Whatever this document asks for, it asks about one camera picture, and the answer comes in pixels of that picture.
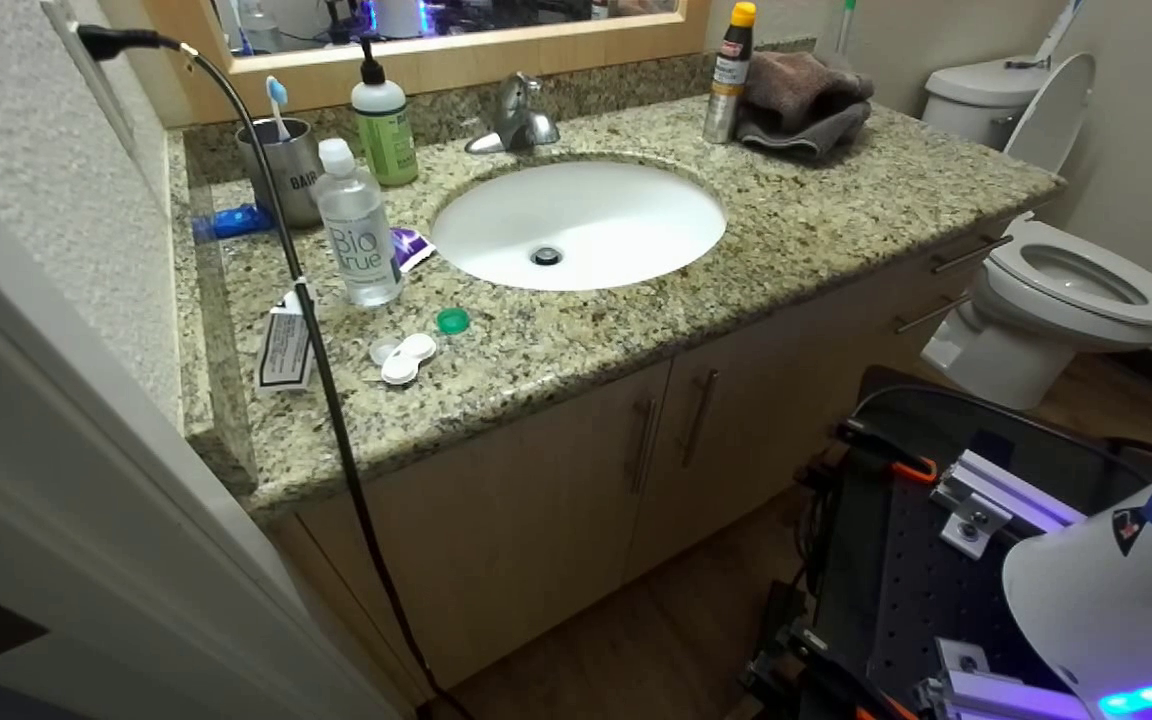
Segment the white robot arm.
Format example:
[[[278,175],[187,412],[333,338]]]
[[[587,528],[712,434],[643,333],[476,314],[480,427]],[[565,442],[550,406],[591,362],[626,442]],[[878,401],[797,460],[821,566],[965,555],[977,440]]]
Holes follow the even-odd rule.
[[[959,451],[931,494],[948,505],[939,541],[979,560],[1016,518],[1001,593],[1056,688],[991,670],[985,647],[943,638],[931,700],[948,720],[1152,720],[1152,484],[1076,510],[1022,476]]]

